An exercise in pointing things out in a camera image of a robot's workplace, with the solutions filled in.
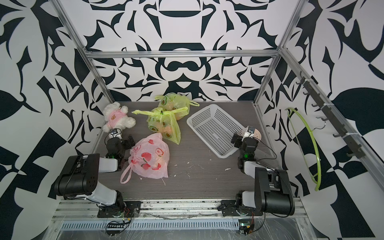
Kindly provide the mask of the pink apple print plastic bag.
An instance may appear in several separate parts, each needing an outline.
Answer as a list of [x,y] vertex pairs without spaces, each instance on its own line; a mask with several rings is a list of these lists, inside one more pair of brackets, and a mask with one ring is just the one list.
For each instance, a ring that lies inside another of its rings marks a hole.
[[169,160],[169,146],[163,141],[162,134],[149,135],[130,150],[129,165],[123,171],[120,183],[126,184],[132,173],[150,179],[167,178]]

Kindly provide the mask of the green avocado print plastic bag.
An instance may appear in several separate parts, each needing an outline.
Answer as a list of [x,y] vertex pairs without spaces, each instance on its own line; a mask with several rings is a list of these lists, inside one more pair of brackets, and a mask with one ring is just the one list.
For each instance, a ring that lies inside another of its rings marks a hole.
[[155,100],[159,101],[159,107],[162,107],[167,111],[173,111],[187,107],[187,110],[185,112],[175,113],[177,121],[190,113],[190,106],[200,106],[200,104],[190,100],[188,97],[176,93],[168,93],[163,96],[158,95],[155,96]]

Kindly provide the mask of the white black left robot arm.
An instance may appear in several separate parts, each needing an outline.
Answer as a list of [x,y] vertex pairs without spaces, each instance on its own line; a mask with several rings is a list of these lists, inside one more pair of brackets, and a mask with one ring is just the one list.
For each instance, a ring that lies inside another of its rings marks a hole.
[[136,144],[131,135],[126,140],[110,137],[107,140],[107,155],[100,154],[70,156],[54,183],[57,196],[64,199],[85,199],[96,203],[109,215],[123,212],[126,204],[119,191],[99,182],[100,173],[114,173],[125,165],[125,152]]

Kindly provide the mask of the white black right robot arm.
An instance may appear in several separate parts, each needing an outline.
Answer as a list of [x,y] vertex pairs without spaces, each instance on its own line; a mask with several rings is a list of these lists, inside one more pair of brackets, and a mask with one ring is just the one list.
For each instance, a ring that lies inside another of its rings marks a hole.
[[252,191],[240,191],[236,195],[236,210],[253,210],[254,213],[270,213],[281,218],[295,212],[294,197],[288,174],[285,170],[273,169],[259,164],[255,151],[260,140],[234,134],[231,143],[238,148],[238,168],[254,179]]

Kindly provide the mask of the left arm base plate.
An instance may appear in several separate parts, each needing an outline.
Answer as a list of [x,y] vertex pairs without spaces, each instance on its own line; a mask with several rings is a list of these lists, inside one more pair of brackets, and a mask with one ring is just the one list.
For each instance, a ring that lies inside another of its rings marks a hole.
[[140,213],[141,204],[141,201],[125,201],[121,206],[103,206],[99,208],[97,218],[132,218]]

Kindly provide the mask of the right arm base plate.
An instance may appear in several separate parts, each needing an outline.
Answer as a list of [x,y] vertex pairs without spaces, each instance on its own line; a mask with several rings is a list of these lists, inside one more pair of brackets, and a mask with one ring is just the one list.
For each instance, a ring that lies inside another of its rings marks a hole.
[[237,206],[236,200],[221,200],[221,204],[217,207],[217,210],[221,212],[224,217],[258,217],[263,215],[263,213],[256,211],[256,209]]

